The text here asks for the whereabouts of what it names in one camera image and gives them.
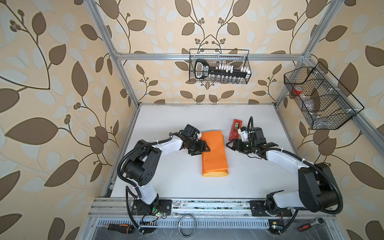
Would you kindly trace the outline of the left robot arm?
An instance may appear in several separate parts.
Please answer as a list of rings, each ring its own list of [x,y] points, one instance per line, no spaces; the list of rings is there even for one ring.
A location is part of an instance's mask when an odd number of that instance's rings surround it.
[[[170,133],[165,140],[147,142],[140,140],[126,153],[117,166],[117,177],[127,184],[126,198],[134,198],[142,204],[155,208],[159,195],[151,181],[156,173],[160,158],[180,150],[187,150],[191,156],[210,152],[202,133],[191,125]]]

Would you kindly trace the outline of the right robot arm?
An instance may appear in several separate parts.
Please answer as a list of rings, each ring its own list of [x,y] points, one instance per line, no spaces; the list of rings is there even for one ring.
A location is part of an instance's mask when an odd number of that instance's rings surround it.
[[[309,162],[279,148],[276,143],[268,143],[261,128],[242,128],[240,134],[239,139],[229,141],[226,146],[247,156],[256,154],[259,159],[277,164],[298,180],[297,190],[269,193],[261,206],[262,211],[271,216],[284,209],[331,215],[341,213],[344,208],[343,196],[327,164]]]

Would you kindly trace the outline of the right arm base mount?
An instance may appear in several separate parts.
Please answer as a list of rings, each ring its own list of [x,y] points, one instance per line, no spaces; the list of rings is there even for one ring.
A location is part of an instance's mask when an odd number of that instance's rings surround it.
[[[266,200],[252,200],[250,209],[253,217],[292,217],[293,213],[288,208],[278,208]]]

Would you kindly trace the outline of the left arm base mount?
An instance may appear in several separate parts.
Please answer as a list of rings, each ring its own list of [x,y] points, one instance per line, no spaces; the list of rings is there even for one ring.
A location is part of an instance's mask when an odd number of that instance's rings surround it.
[[[141,200],[134,200],[132,211],[138,216],[169,216],[172,211],[172,200],[155,200],[151,205],[147,205]]]

